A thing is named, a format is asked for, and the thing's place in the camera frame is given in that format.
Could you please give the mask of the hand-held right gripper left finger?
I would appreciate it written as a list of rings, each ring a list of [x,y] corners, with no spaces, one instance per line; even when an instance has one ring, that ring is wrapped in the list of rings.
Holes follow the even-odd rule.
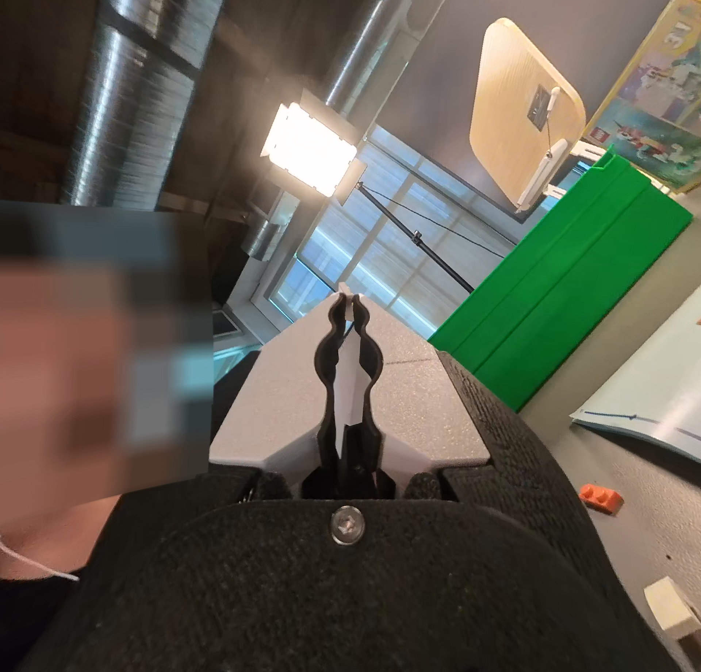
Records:
[[[342,309],[343,296],[332,294],[261,348],[211,444],[211,464],[252,467],[287,482],[320,465],[328,395],[315,358],[340,330]]]

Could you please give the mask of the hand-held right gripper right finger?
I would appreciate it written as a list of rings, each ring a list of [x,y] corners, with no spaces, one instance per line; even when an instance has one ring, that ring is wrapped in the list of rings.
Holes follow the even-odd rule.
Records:
[[[369,387],[381,471],[407,487],[417,474],[486,465],[489,451],[435,348],[369,297],[361,294],[359,303],[381,355]]]

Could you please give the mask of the green plastic bin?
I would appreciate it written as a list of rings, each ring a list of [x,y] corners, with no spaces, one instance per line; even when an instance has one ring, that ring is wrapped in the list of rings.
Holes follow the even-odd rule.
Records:
[[[692,221],[609,149],[428,342],[519,411]]]

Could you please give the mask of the orange lego brick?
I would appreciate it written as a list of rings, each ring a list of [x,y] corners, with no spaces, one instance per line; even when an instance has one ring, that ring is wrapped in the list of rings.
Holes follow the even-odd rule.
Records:
[[[587,509],[614,517],[625,504],[623,496],[609,488],[595,484],[584,484],[578,496]]]

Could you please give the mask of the white lego slope piece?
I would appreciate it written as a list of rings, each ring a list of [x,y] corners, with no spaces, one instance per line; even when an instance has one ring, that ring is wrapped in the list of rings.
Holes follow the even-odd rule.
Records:
[[[661,630],[675,641],[700,632],[700,609],[670,578],[644,588],[644,597]]]

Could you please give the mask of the large window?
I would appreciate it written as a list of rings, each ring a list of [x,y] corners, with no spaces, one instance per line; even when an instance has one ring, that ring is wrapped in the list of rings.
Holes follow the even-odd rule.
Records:
[[[358,191],[343,205],[333,200],[258,299],[286,326],[345,283],[429,338],[468,291],[411,237],[476,288],[520,236],[492,203],[380,125],[358,155],[367,165],[364,187],[409,233]]]

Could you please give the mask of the black light stand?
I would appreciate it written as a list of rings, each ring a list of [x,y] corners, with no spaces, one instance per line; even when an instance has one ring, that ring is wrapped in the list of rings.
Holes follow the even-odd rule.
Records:
[[[431,247],[429,247],[424,239],[423,235],[418,230],[410,230],[398,217],[390,212],[390,209],[382,204],[370,191],[366,188],[363,183],[358,183],[354,188],[356,191],[361,193],[375,208],[389,220],[395,227],[397,227],[401,233],[408,238],[411,243],[420,251],[422,251],[425,256],[427,256],[431,261],[433,261],[443,272],[445,272],[454,282],[456,282],[461,288],[463,288],[468,294],[472,294],[475,291],[473,285],[471,285],[467,280],[465,280],[460,274],[457,273],[444,259],[442,259]]]

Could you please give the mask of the white instruction booklet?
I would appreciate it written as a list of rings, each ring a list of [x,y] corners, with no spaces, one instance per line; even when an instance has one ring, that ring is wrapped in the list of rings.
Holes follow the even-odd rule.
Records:
[[[700,288],[573,414],[700,463]]]

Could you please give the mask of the studio light panel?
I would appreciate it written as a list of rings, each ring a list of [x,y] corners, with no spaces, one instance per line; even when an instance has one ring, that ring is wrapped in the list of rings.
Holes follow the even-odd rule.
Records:
[[[356,156],[353,141],[296,102],[279,106],[260,152],[271,167],[325,198],[336,195]]]

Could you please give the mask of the tilting wooden table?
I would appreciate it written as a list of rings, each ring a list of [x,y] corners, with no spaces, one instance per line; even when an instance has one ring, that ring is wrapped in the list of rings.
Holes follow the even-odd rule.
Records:
[[[605,149],[583,140],[585,106],[573,85],[511,19],[484,34],[470,147],[484,170],[525,219],[548,196],[571,158],[595,163]]]

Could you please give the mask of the person in black sweater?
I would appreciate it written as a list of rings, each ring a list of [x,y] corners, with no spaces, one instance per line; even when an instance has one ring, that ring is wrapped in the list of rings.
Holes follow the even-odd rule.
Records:
[[[1,580],[1,670],[13,671],[43,635],[77,581]]]

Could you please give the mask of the yellow printed toy box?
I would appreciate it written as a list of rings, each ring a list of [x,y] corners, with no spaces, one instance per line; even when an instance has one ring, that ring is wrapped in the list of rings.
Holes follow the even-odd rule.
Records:
[[[675,193],[699,188],[700,0],[667,4],[582,139]]]

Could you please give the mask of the large dark display screen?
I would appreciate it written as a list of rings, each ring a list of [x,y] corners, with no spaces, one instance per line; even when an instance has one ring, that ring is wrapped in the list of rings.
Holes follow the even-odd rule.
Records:
[[[583,100],[589,121],[670,0],[444,0],[382,107],[370,141],[448,174],[438,187],[513,241],[545,215],[515,217],[478,163],[469,132],[484,33],[511,19]]]

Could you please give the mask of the wide silver ventilation duct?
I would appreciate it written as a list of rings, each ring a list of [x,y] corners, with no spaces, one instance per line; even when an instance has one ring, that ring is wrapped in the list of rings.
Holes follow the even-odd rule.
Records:
[[[224,0],[99,0],[59,201],[154,211]]]

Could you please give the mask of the slim silver ventilation duct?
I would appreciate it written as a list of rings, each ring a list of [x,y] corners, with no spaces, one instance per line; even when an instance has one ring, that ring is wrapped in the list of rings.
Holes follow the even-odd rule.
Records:
[[[445,0],[363,0],[323,82],[320,98],[348,114],[396,34],[420,41]]]

